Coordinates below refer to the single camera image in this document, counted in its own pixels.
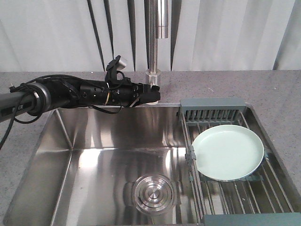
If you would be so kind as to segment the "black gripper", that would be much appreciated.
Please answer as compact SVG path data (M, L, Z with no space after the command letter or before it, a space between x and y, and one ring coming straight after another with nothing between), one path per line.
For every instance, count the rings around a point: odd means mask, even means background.
M112 86L107 83L108 94L104 105L136 107L146 103L152 103L161 99L160 87L157 85L130 83Z

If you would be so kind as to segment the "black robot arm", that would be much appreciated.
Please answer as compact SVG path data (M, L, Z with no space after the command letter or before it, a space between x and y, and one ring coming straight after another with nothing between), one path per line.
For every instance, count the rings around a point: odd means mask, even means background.
M159 86L133 83L130 78L85 80L55 74L38 77L0 96L0 120L28 113L39 116L56 108L93 106L135 107L160 100Z

